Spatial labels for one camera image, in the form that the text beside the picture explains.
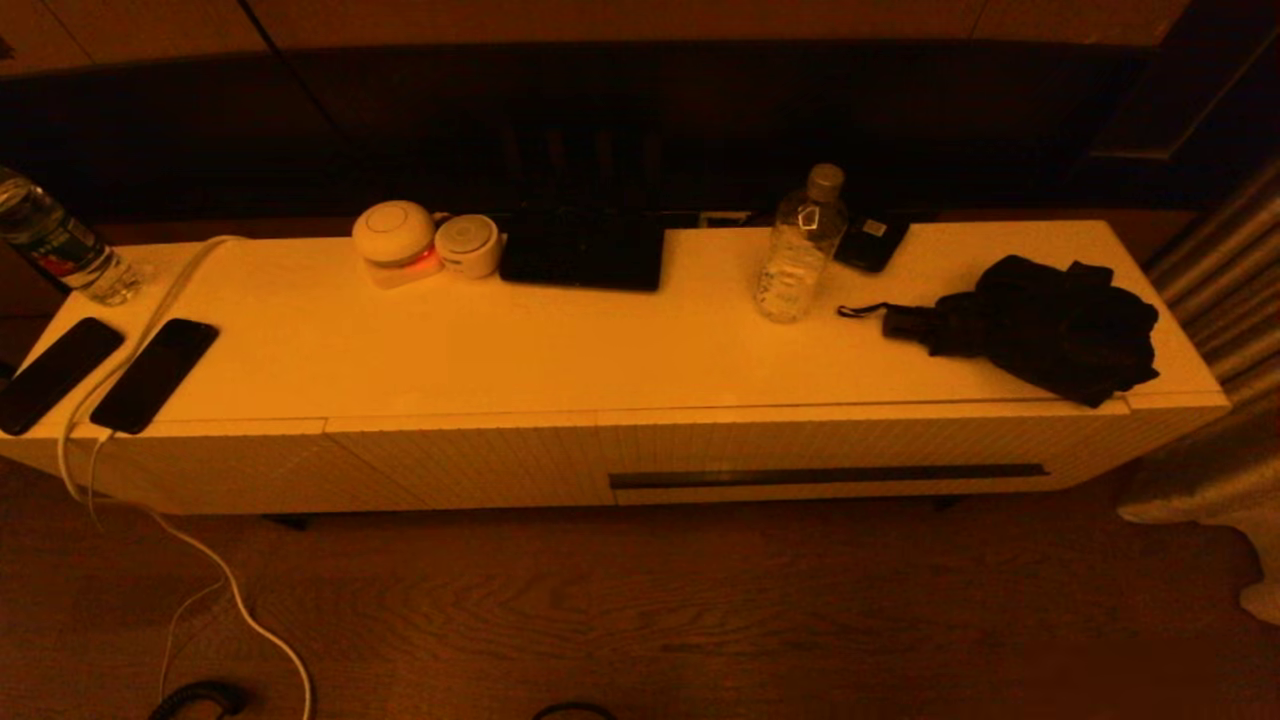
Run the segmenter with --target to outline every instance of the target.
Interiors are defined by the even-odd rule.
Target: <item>water bottle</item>
[[[778,205],[755,287],[755,304],[774,323],[794,323],[809,313],[822,270],[849,227],[849,210],[840,201],[844,184],[845,172],[836,165],[814,165],[805,187]]]
[[[122,305],[141,282],[129,263],[26,177],[0,167],[0,237],[93,302]]]

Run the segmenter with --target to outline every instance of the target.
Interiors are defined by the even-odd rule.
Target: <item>white cord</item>
[[[88,455],[88,516],[93,519],[93,524],[97,525],[97,532],[100,533],[105,533],[106,530],[102,529],[102,523],[97,519],[97,503],[93,502],[93,478],[97,477],[97,454],[102,451],[106,441],[114,437],[115,430],[109,430],[105,436],[97,438],[97,443],[93,445],[93,452]]]
[[[90,454],[90,461],[88,461],[88,479],[87,479],[88,493],[82,495],[76,484],[76,480],[72,478],[70,462],[68,461],[68,452],[67,452],[68,441],[70,439],[72,432],[76,429],[77,418],[79,418],[79,414],[84,410],[84,406],[90,404],[90,401],[97,395],[97,392],[104,386],[106,386],[106,383],[109,383],[113,378],[120,374],[129,365],[129,363],[133,361],[134,357],[137,357],[138,352],[151,338],[151,333],[155,332],[156,327],[164,319],[165,314],[168,314],[169,309],[173,307],[173,304],[178,300],[178,296],[182,295],[182,291],[186,290],[187,286],[191,283],[191,278],[196,274],[196,270],[200,269],[200,265],[204,264],[205,259],[209,258],[210,252],[212,252],[220,245],[232,240],[244,240],[244,238],[236,236],[225,236],[225,234],[218,236],[205,241],[205,243],[201,245],[198,250],[196,250],[196,252],[182,266],[182,270],[178,272],[178,277],[174,278],[173,283],[169,286],[169,290],[165,292],[164,297],[160,299],[160,304],[156,305],[155,310],[151,313],[151,316],[147,319],[147,323],[142,327],[142,332],[138,334],[138,338],[134,341],[128,354],[125,354],[125,356],[120,359],[119,363],[116,363],[110,370],[108,370],[105,375],[99,378],[97,382],[95,382],[88,388],[88,391],[81,396],[81,398],[72,407],[70,414],[67,416],[67,423],[63,425],[63,432],[59,433],[58,436],[58,469],[61,471],[63,484],[67,486],[67,492],[70,493],[72,498],[74,498],[77,502],[82,505],[87,503],[90,506],[90,515],[93,518],[95,524],[97,524],[97,512],[95,510],[95,500],[93,500],[93,479],[95,475],[97,474],[97,456],[99,452],[102,450],[102,446],[106,445],[108,441],[110,441],[113,437],[115,437],[115,432],[108,433],[106,436],[104,436],[97,441],[97,445],[93,446],[93,451],[92,454]],[[105,502],[110,502],[113,505],[127,505],[142,510],[143,512],[151,515],[151,518],[155,519],[155,521],[159,523],[160,527],[165,529],[165,532],[186,542],[187,544],[195,547],[200,552],[205,553],[215,565],[218,565],[218,568],[223,573],[223,577],[227,579],[227,582],[230,583],[232,594],[236,598],[236,607],[239,609],[241,616],[244,618],[244,621],[248,624],[248,626],[252,628],[253,632],[256,632],[257,634],[271,641],[276,647],[284,651],[287,656],[289,656],[289,660],[293,661],[293,666],[297,667],[298,670],[298,676],[302,678],[302,694],[303,694],[302,720],[311,720],[311,694],[312,694],[311,675],[307,673],[306,665],[303,665],[302,659],[298,656],[297,652],[294,652],[292,647],[289,647],[287,642],[280,639],[278,635],[264,628],[261,624],[259,624],[257,620],[253,619],[253,615],[250,614],[248,607],[246,607],[244,605],[244,597],[241,594],[239,583],[236,582],[236,575],[232,574],[230,566],[227,565],[227,562],[216,552],[210,550],[209,546],[188,536],[187,533],[178,530],[177,528],[170,525],[164,519],[164,516],[161,516],[155,510],[137,502],[129,502],[123,500],[108,500]],[[161,694],[164,692],[164,682],[169,674],[169,651],[173,647],[173,630],[178,623],[178,618],[182,615],[183,610],[191,606],[192,602],[204,597],[205,593],[212,592],[215,588],[220,587],[221,583],[223,582],[219,580],[216,585],[210,585],[209,588],[205,588],[200,593],[188,598],[187,602],[184,602],[182,607],[178,609],[178,612],[174,614],[173,620],[169,623],[169,639],[165,643],[165,660],[164,665],[160,669]]]
[[[63,483],[67,486],[67,492],[70,493],[70,496],[76,500],[76,502],[79,502],[81,505],[86,502],[86,497],[81,495],[79,488],[76,487],[74,482],[72,482],[72,473],[67,457],[67,442],[72,437],[72,430],[76,429],[77,418],[79,418],[81,413],[84,410],[84,406],[93,400],[93,397],[97,395],[97,391],[102,389],[102,387],[106,383],[111,382],[111,379],[114,379],[118,374],[124,372],[124,369],[129,366],[129,363],[133,363],[133,359],[138,356],[138,352],[142,351],[142,347],[146,345],[146,342],[151,340],[151,333],[155,332],[156,325],[159,325],[160,320],[163,320],[165,314],[169,313],[169,309],[173,307],[173,304],[178,300],[178,296],[182,295],[182,291],[186,290],[188,284],[191,284],[191,278],[196,274],[196,270],[198,270],[200,266],[205,263],[205,259],[209,258],[209,254],[216,250],[223,243],[232,240],[246,240],[246,238],[230,234],[220,234],[218,237],[206,240],[205,243],[201,245],[198,250],[196,250],[196,252],[187,260],[187,264],[182,266],[182,270],[178,272],[178,277],[175,277],[173,279],[173,283],[169,284],[169,290],[164,293],[164,297],[160,299],[160,304],[156,305],[156,309],[151,311],[151,316],[147,319],[147,323],[142,325],[142,332],[138,333],[138,338],[133,341],[133,346],[129,347],[129,351],[124,355],[124,357],[120,359],[119,363],[113,365],[111,369],[108,370],[105,375],[102,375],[92,386],[90,386],[88,391],[84,392],[84,395],[81,396],[81,398],[76,402],[76,405],[72,406],[70,414],[67,415],[67,423],[63,425],[63,432],[58,434],[58,470],[63,475]]]
[[[169,620],[169,634],[164,641],[164,662],[160,664],[160,693],[156,697],[156,702],[164,702],[164,685],[165,682],[169,679],[169,661],[170,661],[169,653],[173,652],[173,632],[178,629],[178,619],[182,618],[183,611],[191,607],[192,602],[196,602],[197,600],[205,597],[206,594],[214,592],[215,589],[223,587],[224,584],[227,584],[227,578],[219,574],[216,583],[188,597],[187,602],[183,602],[182,606],[178,607],[178,611],[173,614],[173,620]]]
[[[239,583],[236,582],[236,575],[232,574],[230,566],[227,565],[227,562],[221,557],[219,557],[216,552],[209,550],[209,546],[188,536],[187,533],[174,528],[173,525],[169,524],[168,520],[164,519],[163,515],[160,515],[155,510],[151,510],[150,507],[141,505],[134,505],[134,507],[138,507],[140,510],[151,515],[151,518],[154,518],[156,523],[160,523],[160,527],[168,530],[170,536],[186,542],[187,544],[195,547],[200,552],[204,552],[206,556],[209,556],[210,560],[214,561],[215,565],[221,568],[223,574],[227,577],[227,580],[232,585],[232,596],[236,598],[236,607],[239,609],[241,615],[244,618],[244,621],[248,623],[248,626],[253,628],[253,630],[257,634],[275,643],[275,647],[284,651],[284,655],[288,655],[289,660],[293,661],[293,666],[298,669],[298,676],[302,678],[302,720],[311,720],[311,675],[307,673],[307,666],[302,664],[302,659],[298,657],[298,653],[294,652],[292,647],[289,647],[289,643],[282,641],[279,635],[276,635],[271,630],[268,630],[266,628],[260,625],[257,620],[253,619],[253,615],[250,614],[248,607],[244,606],[244,597],[241,594]]]

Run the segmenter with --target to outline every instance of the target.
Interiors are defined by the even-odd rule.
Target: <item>curtain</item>
[[[1157,259],[1151,278],[1233,410],[1147,457],[1120,515],[1244,532],[1263,580],[1240,605],[1280,624],[1280,159]]]

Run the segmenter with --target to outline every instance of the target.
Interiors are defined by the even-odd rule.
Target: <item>wooden floor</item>
[[[1138,527],[1123,478],[1053,495],[183,519],[296,643],[320,719],[1277,717],[1280,628],[1221,528]],[[100,536],[0,464],[0,716],[146,717],[165,626],[216,578],[125,510]],[[296,717],[292,666],[229,597],[180,625],[172,687]],[[212,715],[191,715],[212,717]]]

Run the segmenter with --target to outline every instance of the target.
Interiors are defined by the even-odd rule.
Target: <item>bottle cap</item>
[[[809,184],[806,191],[809,197],[818,202],[831,202],[840,197],[840,188],[845,184],[845,170],[831,163],[819,163],[809,170]]]

